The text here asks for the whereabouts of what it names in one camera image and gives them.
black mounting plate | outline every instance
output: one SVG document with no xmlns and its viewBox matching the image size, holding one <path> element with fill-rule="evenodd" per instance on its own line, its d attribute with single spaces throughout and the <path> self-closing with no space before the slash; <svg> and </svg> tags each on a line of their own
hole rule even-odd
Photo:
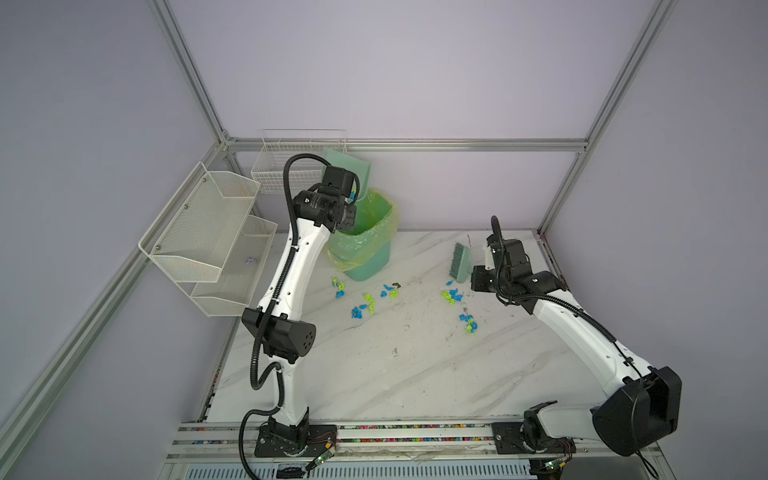
<svg viewBox="0 0 768 480">
<path fill-rule="evenodd" d="M 521 433 L 523 422 L 497 422 L 491 424 L 493 431 L 493 441 L 496 443 L 496 453 L 499 455 L 532 453 L 531 450 L 524 447 L 524 439 Z M 566 453 L 565 445 L 560 440 L 565 440 L 571 447 L 571 453 L 576 452 L 576 445 L 573 439 L 555 439 L 552 445 L 548 446 L 540 453 Z"/>
<path fill-rule="evenodd" d="M 295 456 L 287 455 L 285 453 L 283 449 L 286 448 L 286 446 L 272 438 L 268 428 L 269 426 L 267 424 L 259 427 L 259 438 L 256 440 L 256 450 L 253 454 L 257 458 L 290 458 Z M 307 438 L 309 441 L 306 444 L 306 449 L 301 452 L 300 456 L 315 458 L 326 451 L 326 442 L 323 440 L 330 440 L 334 444 L 336 443 L 336 425 L 310 425 L 310 433 Z"/>
</svg>

table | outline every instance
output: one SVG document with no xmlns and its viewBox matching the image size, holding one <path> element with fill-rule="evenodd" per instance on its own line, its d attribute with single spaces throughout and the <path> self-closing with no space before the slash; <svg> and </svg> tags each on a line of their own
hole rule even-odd
<svg viewBox="0 0 768 480">
<path fill-rule="evenodd" d="M 501 305 L 491 293 L 463 284 L 445 284 L 455 242 L 472 248 L 473 265 L 484 263 L 486 231 L 398 232 L 386 267 L 365 282 L 338 272 L 324 255 L 307 288 L 301 320 L 314 323 L 314 347 L 303 359 L 303 384 L 310 418 L 317 420 L 487 419 L 521 415 L 547 400 L 603 402 L 598 381 L 545 324 L 520 306 Z M 275 237 L 252 307 L 272 280 L 286 234 Z M 518 238 L 534 272 L 547 264 L 530 230 L 504 232 Z M 335 298 L 331 279 L 346 284 Z M 401 284 L 393 299 L 380 298 L 383 284 Z M 464 297 L 450 306 L 443 290 Z M 376 314 L 352 308 L 376 299 Z M 465 331 L 459 315 L 478 324 Z M 239 422 L 249 409 L 273 407 L 276 381 L 250 388 L 253 337 L 240 324 L 212 397 L 208 422 Z M 267 365 L 263 353 L 260 368 Z"/>
</svg>

metal mesh shelf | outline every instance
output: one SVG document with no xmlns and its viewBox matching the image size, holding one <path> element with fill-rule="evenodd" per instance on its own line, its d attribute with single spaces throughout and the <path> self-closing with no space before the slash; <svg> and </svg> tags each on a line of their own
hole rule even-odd
<svg viewBox="0 0 768 480">
<path fill-rule="evenodd" d="M 283 192 L 283 167 L 295 154 L 311 153 L 323 157 L 326 148 L 346 152 L 344 130 L 262 130 L 264 146 L 250 174 L 261 184 L 262 194 Z M 298 160 L 291 166 L 288 181 L 292 192 L 320 182 L 323 166 L 310 159 Z"/>
<path fill-rule="evenodd" d="M 239 316 L 253 299 L 277 223 L 249 215 L 216 283 L 198 283 L 190 298 L 208 316 Z"/>
<path fill-rule="evenodd" d="M 140 243 L 174 282 L 219 280 L 259 191 L 259 183 L 250 178 L 203 169 L 202 178 L 160 238 L 152 245 Z"/>
</svg>

green trash can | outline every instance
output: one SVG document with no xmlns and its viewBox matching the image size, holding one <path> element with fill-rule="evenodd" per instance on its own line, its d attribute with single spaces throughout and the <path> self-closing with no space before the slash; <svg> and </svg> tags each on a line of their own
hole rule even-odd
<svg viewBox="0 0 768 480">
<path fill-rule="evenodd" d="M 352 280 L 369 279 L 389 262 L 391 240 L 397 233 L 397 206 L 378 190 L 356 203 L 355 229 L 336 231 L 325 246 L 333 264 Z"/>
</svg>

green brush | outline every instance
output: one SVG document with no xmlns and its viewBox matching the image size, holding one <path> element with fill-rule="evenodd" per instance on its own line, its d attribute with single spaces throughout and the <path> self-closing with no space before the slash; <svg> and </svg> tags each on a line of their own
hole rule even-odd
<svg viewBox="0 0 768 480">
<path fill-rule="evenodd" d="M 464 283 L 470 273 L 472 273 L 472 251 L 466 245 L 457 242 L 453 248 L 453 261 L 449 275 L 457 282 Z"/>
</svg>

